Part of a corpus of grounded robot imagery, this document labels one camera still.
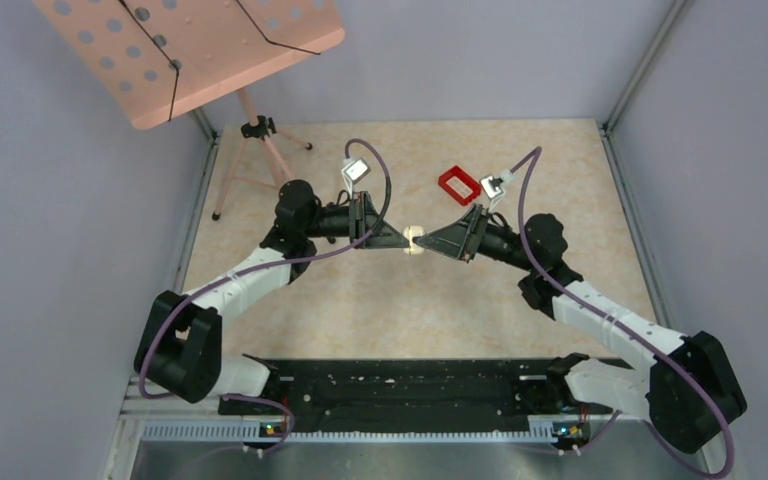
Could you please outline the cream earbud charging case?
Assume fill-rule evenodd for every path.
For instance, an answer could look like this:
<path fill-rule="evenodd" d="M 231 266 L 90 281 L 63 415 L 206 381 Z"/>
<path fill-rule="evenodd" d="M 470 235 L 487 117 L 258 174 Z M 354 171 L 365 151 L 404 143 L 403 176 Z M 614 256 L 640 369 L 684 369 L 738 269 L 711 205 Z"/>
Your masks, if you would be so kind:
<path fill-rule="evenodd" d="M 409 256 L 421 255 L 425 249 L 416 242 L 417 238 L 425 234 L 425 229 L 419 225 L 406 226 L 402 235 L 408 241 L 408 246 L 403 248 L 403 252 Z"/>

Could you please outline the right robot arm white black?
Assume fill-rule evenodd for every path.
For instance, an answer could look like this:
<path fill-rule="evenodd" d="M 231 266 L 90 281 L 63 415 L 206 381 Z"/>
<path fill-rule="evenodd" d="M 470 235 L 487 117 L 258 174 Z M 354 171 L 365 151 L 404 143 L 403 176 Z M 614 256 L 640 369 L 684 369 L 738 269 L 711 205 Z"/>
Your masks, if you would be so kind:
<path fill-rule="evenodd" d="M 623 360 L 622 366 L 584 354 L 554 360 L 546 385 L 554 409 L 606 406 L 647 422 L 674 449 L 698 452 L 748 408 L 723 345 L 705 331 L 688 335 L 660 326 L 598 292 L 564 262 L 563 230 L 548 213 L 514 230 L 475 205 L 413 241 L 455 260 L 483 255 L 526 271 L 518 287 L 532 309 L 581 330 Z"/>

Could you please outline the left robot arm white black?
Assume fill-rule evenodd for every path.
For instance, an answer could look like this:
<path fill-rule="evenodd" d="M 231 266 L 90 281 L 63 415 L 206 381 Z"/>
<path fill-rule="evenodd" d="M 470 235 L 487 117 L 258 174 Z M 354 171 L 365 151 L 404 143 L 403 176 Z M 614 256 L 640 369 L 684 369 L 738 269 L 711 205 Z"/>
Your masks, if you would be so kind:
<path fill-rule="evenodd" d="M 345 237 L 357 249 L 403 249 L 408 240 L 384 221 L 362 191 L 345 205 L 321 203 L 312 186 L 291 180 L 279 190 L 274 223 L 241 263 L 188 293 L 166 290 L 153 301 L 134 358 L 141 395 L 191 404 L 241 394 L 257 413 L 279 404 L 280 386 L 263 362 L 223 352 L 231 321 L 267 294 L 291 284 L 318 258 L 316 238 Z"/>

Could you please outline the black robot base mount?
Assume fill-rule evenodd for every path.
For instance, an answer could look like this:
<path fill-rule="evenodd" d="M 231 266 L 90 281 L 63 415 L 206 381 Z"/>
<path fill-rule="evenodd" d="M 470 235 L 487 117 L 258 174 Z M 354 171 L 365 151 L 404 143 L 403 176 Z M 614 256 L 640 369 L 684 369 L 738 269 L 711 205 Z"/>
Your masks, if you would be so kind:
<path fill-rule="evenodd" d="M 221 416 L 287 407 L 294 432 L 524 433 L 540 417 L 577 419 L 582 407 L 551 391 L 548 358 L 271 359 L 262 393 L 272 406 L 222 400 Z"/>

